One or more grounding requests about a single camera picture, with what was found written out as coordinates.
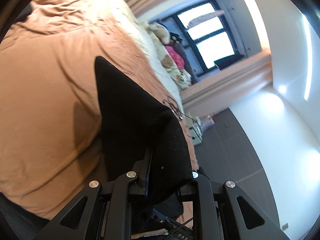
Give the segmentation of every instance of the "gray floor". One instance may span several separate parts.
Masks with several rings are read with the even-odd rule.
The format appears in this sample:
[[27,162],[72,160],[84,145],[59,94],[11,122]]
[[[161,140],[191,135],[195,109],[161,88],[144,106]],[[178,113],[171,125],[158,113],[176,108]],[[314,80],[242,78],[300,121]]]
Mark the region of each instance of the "gray floor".
[[241,125],[227,109],[195,147],[199,165],[210,180],[235,181],[279,225],[276,203],[260,160]]

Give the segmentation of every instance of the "bed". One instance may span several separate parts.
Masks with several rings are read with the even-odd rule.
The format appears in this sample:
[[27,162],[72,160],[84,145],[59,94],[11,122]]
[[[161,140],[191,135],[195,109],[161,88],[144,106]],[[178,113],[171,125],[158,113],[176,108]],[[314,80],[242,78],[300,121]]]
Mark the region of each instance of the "bed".
[[[98,55],[158,101],[179,89],[123,0],[33,0],[0,44],[0,192],[52,219],[91,180],[108,181],[94,77]],[[185,121],[191,165],[198,164]],[[179,221],[191,216],[190,204]]]

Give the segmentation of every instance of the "silver bolt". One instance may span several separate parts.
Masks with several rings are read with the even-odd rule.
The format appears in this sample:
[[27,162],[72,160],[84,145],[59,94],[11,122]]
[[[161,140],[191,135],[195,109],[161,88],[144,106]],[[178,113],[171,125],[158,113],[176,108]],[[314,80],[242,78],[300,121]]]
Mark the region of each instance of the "silver bolt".
[[127,173],[127,177],[128,177],[128,178],[134,178],[135,176],[137,176],[137,173],[135,173],[134,171],[129,171],[129,172]]
[[91,182],[89,183],[89,186],[90,186],[90,187],[97,187],[97,186],[99,186],[99,182],[96,181],[96,180],[93,180],[93,181],[91,181]]
[[230,188],[233,188],[233,187],[236,186],[236,184],[235,184],[232,180],[228,180],[228,181],[226,182],[226,186],[227,186],[227,187],[230,187]]

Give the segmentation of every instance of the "white plush toy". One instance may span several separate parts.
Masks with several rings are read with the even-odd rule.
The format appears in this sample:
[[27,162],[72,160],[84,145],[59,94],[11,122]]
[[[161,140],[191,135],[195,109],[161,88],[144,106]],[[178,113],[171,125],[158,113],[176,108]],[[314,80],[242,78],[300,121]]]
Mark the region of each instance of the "white plush toy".
[[149,25],[149,28],[164,45],[170,43],[170,32],[164,26],[159,23],[153,23]]

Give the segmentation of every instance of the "window frame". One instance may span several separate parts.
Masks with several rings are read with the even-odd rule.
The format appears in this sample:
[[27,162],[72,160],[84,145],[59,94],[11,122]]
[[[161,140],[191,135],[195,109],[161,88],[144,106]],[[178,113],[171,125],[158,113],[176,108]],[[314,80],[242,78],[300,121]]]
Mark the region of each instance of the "window frame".
[[198,6],[207,4],[207,3],[210,3],[210,4],[212,5],[212,7],[214,8],[215,11],[221,10],[221,8],[220,8],[220,6],[218,5],[218,3],[217,3],[216,0],[206,0],[206,1],[202,1],[202,2],[200,2],[200,3],[196,3],[196,4],[194,4],[194,5],[191,5],[191,6],[189,6],[189,7],[186,7],[186,8],[184,8],[183,10],[180,10],[180,11],[178,11],[178,12],[176,12],[176,13],[174,13],[174,14],[172,14],[172,15],[170,15],[170,16],[168,16],[168,17],[166,17],[166,18],[164,19],[164,20],[166,20],[166,19],[168,19],[168,18],[172,18],[172,19],[174,20],[175,24],[176,24],[176,25],[178,26],[178,28],[180,29],[180,31],[183,33],[184,37],[186,38],[188,45],[184,46],[184,48],[187,49],[187,48],[191,47],[193,53],[194,53],[195,56],[196,56],[196,59],[198,60],[200,66],[201,66],[201,68],[202,68],[202,71],[203,71],[201,74],[199,74],[199,75],[197,75],[197,76],[202,76],[202,75],[204,75],[204,74],[206,74],[206,73],[208,73],[208,72],[210,72],[210,71],[213,71],[213,70],[217,70],[217,69],[218,69],[217,66],[213,66],[213,67],[211,67],[211,68],[207,68],[207,66],[206,66],[204,60],[202,59],[202,56],[201,56],[201,54],[200,54],[200,52],[199,52],[199,50],[198,50],[198,48],[197,48],[197,44],[198,44],[198,43],[200,43],[200,42],[202,42],[202,41],[205,41],[205,40],[207,40],[208,38],[211,38],[211,37],[213,37],[213,36],[216,36],[216,35],[218,35],[218,34],[220,34],[220,33],[226,32],[227,35],[228,35],[228,38],[229,38],[229,40],[230,40],[230,43],[231,43],[231,45],[232,45],[232,48],[233,48],[234,53],[235,53],[235,54],[238,53],[238,48],[237,48],[237,45],[236,45],[236,41],[235,41],[235,39],[234,39],[234,37],[233,37],[233,34],[232,34],[231,29],[230,29],[230,27],[229,27],[229,24],[228,24],[228,22],[227,22],[227,20],[226,20],[226,18],[225,18],[224,15],[218,16],[218,18],[220,19],[220,21],[221,21],[221,23],[222,23],[222,26],[223,26],[222,29],[219,29],[219,30],[217,30],[217,31],[211,32],[211,33],[209,33],[209,34],[207,34],[207,35],[205,35],[205,36],[203,36],[203,37],[200,37],[200,38],[198,38],[198,39],[195,39],[195,40],[193,40],[193,39],[190,37],[190,35],[189,35],[188,31],[186,30],[185,26],[184,26],[184,25],[182,24],[182,22],[180,21],[180,19],[179,19],[179,17],[178,17],[179,14],[184,13],[184,12],[190,10],[190,9],[196,8],[196,7],[198,7]]

